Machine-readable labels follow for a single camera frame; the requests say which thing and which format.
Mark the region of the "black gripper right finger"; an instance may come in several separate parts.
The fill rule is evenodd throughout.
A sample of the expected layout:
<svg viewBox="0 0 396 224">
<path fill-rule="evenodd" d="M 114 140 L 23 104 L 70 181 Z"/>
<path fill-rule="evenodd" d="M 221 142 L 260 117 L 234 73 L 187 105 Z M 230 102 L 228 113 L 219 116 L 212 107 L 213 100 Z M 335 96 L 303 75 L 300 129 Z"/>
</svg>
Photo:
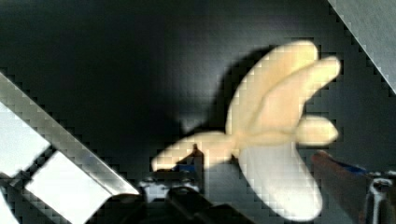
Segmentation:
<svg viewBox="0 0 396 224">
<path fill-rule="evenodd" d="M 369 172 L 320 150 L 311 156 L 314 178 L 355 224 L 395 224 L 395 172 Z"/>
</svg>

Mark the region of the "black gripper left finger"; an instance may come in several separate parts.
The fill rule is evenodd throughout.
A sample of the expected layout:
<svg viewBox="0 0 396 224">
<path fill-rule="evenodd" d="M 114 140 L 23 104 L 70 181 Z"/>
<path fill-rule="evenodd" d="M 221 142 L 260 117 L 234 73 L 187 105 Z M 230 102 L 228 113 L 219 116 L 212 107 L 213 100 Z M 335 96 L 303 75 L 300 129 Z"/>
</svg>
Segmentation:
<svg viewBox="0 0 396 224">
<path fill-rule="evenodd" d="M 204 154 L 198 146 L 170 169 L 141 180 L 138 192 L 109 197 L 90 224 L 255 224 L 227 203 L 204 196 Z"/>
</svg>

